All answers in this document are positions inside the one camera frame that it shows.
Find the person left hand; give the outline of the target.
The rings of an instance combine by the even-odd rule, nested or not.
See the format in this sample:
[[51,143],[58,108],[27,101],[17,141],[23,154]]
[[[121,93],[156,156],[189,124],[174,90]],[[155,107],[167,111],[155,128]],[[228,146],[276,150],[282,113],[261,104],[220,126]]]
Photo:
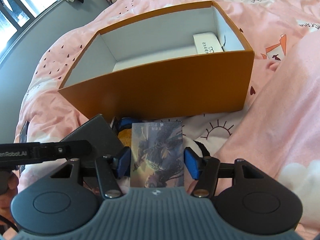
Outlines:
[[19,179],[15,173],[11,173],[8,179],[7,191],[1,194],[1,225],[9,227],[13,222],[13,218],[10,212],[10,205],[13,198],[18,193]]

